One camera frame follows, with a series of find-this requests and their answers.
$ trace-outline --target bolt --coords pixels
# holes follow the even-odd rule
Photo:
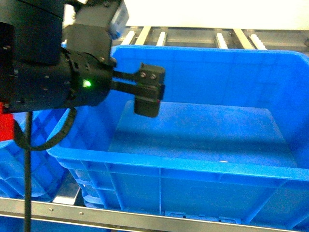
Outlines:
[[[10,46],[4,46],[3,49],[4,49],[4,50],[10,50],[11,47],[10,47]]]
[[[99,59],[99,61],[100,61],[101,63],[103,63],[103,62],[105,61],[104,57],[99,57],[98,59]]]

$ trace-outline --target red component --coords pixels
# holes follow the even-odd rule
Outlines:
[[[3,103],[0,102],[0,142],[14,139],[14,117],[3,114]]]

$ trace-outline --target metal frame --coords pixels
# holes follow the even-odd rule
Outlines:
[[[0,198],[0,215],[24,218],[24,205],[24,200]],[[32,219],[132,232],[287,232],[264,227],[42,202],[32,202]]]

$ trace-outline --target blue storage bin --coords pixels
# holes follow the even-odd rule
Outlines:
[[[0,231],[1,232],[24,232],[24,220],[12,217],[0,217]],[[61,224],[47,221],[31,221],[31,232],[111,232],[111,230]]]
[[[153,46],[113,57],[122,72],[163,66],[166,92],[159,116],[146,118],[111,91],[79,108],[48,151],[86,206],[309,231],[308,57]]]
[[[32,145],[46,142],[49,134],[63,116],[65,110],[45,110],[33,113]],[[26,114],[14,118],[24,130]],[[54,198],[65,176],[65,169],[47,151],[31,153],[32,197],[37,201]],[[13,140],[0,142],[0,197],[24,198],[24,150]]]

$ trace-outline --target green led light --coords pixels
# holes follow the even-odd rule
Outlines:
[[[87,88],[87,87],[90,87],[90,86],[91,86],[91,82],[90,81],[87,81],[87,80],[83,81],[83,87],[84,88]]]

